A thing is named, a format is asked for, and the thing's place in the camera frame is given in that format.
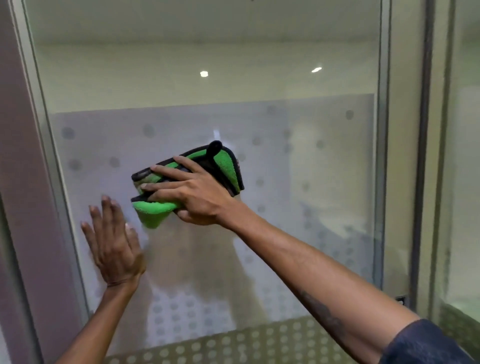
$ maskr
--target glass panel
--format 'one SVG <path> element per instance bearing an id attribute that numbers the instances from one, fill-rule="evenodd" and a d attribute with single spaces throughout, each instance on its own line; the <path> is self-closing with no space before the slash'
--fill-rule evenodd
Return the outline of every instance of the glass panel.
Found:
<path id="1" fill-rule="evenodd" d="M 244 202 L 371 281 L 380 1 L 26 7 L 89 310 L 104 287 L 79 223 L 102 193 L 149 260 L 108 360 L 350 360 L 236 236 L 142 227 L 130 175 L 219 139 Z"/>
<path id="2" fill-rule="evenodd" d="M 480 360 L 480 8 L 456 2 L 434 318 Z"/>

